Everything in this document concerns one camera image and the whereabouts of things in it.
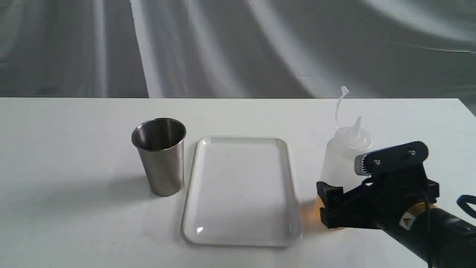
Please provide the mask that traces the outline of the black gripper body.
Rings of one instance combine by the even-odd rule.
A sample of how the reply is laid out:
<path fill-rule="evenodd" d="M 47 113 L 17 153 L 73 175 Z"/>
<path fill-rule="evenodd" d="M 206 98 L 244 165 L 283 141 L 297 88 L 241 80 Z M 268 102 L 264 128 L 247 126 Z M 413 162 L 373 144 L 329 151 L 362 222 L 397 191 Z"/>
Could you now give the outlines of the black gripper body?
<path fill-rule="evenodd" d="M 385 171 L 369 178 L 363 211 L 382 229 L 411 229 L 440 197 L 440 185 L 427 178 L 422 164 Z"/>

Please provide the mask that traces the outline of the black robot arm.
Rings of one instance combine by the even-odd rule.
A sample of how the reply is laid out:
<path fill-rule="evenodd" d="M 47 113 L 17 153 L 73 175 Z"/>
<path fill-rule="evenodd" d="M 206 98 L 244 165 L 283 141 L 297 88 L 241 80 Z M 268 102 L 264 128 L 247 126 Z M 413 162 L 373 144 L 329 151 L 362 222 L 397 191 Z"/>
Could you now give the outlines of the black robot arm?
<path fill-rule="evenodd" d="M 475 267 L 475 226 L 435 205 L 439 184 L 423 165 L 372 174 L 348 192 L 322 181 L 316 189 L 329 229 L 381 230 L 428 267 Z"/>

